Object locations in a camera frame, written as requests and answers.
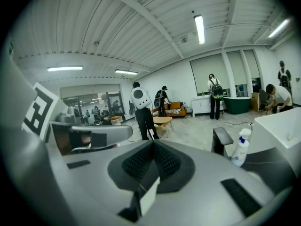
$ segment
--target orange sofa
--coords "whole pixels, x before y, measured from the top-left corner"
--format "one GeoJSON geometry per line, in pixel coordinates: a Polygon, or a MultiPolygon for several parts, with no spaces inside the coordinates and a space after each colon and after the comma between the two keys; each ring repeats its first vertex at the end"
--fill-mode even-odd
{"type": "MultiPolygon", "coordinates": [[[[187,110],[185,109],[185,107],[184,106],[182,106],[182,107],[180,106],[180,101],[178,101],[178,102],[172,102],[171,105],[170,105],[170,110],[168,110],[167,106],[168,106],[167,104],[164,105],[166,116],[171,116],[171,117],[184,116],[185,117],[186,114],[187,114],[187,110]],[[179,114],[172,113],[172,110],[175,110],[175,109],[181,109],[180,113],[179,114]]],[[[159,116],[157,113],[154,114],[157,111],[158,111],[158,109],[153,109],[152,110],[153,116],[159,116]]]]}

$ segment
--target floor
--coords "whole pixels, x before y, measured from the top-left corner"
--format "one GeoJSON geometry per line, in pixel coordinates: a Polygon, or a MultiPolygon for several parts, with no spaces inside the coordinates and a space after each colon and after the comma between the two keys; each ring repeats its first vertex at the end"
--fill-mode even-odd
{"type": "MultiPolygon", "coordinates": [[[[173,125],[174,130],[172,130],[170,125],[167,126],[169,138],[167,138],[165,130],[159,131],[158,136],[160,136],[162,140],[177,142],[201,150],[210,151],[212,144],[213,128],[224,127],[234,140],[234,144],[226,146],[228,155],[231,155],[237,144],[236,141],[238,140],[241,129],[251,129],[250,123],[254,122],[254,119],[259,116],[265,116],[265,113],[261,115],[261,113],[249,111],[248,113],[244,114],[232,115],[225,112],[219,120],[211,120],[208,114],[199,114],[196,115],[196,117],[192,117],[189,114],[186,116],[186,119],[172,119],[171,123],[173,125]],[[231,125],[223,123],[222,121],[232,124],[240,124],[242,122],[248,123],[243,123],[241,125],[231,125]]],[[[133,141],[141,140],[140,131],[135,119],[129,120],[123,125],[131,126],[133,128],[133,135],[128,140],[129,142],[126,141],[122,143],[122,145],[130,144],[133,141]]]]}

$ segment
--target white cabinet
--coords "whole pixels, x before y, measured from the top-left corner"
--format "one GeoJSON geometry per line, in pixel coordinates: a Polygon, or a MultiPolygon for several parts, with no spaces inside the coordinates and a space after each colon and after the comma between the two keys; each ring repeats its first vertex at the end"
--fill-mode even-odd
{"type": "MultiPolygon", "coordinates": [[[[202,113],[210,113],[210,95],[206,96],[198,96],[191,100],[192,104],[192,115],[202,114],[202,113]]],[[[224,103],[221,101],[220,110],[224,109],[224,103]]]]}

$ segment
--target fluorescent light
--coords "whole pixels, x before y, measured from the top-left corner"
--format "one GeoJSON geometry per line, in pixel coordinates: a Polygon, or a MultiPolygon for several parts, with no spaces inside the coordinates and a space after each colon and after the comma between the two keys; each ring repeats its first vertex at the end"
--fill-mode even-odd
{"type": "Polygon", "coordinates": [[[65,66],[65,67],[48,67],[48,71],[62,71],[62,70],[82,70],[83,66],[65,66]]]}
{"type": "Polygon", "coordinates": [[[200,44],[204,44],[205,43],[205,32],[204,32],[203,16],[196,15],[193,18],[197,25],[198,41],[200,44]]]}
{"type": "Polygon", "coordinates": [[[284,27],[286,27],[289,23],[289,19],[284,20],[270,35],[269,38],[272,38],[275,36],[275,34],[277,34],[278,32],[280,32],[282,29],[284,29],[284,27]]]}
{"type": "Polygon", "coordinates": [[[138,74],[137,72],[127,71],[127,70],[115,70],[115,73],[127,73],[127,74],[138,74]]]}

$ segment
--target spray bottle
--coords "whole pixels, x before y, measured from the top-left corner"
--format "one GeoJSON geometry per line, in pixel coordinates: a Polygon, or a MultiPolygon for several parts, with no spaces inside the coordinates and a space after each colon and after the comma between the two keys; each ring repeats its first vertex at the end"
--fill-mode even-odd
{"type": "Polygon", "coordinates": [[[242,129],[239,135],[238,145],[231,156],[231,161],[240,167],[246,160],[246,153],[249,146],[247,139],[250,138],[251,131],[249,129],[242,129]]]}

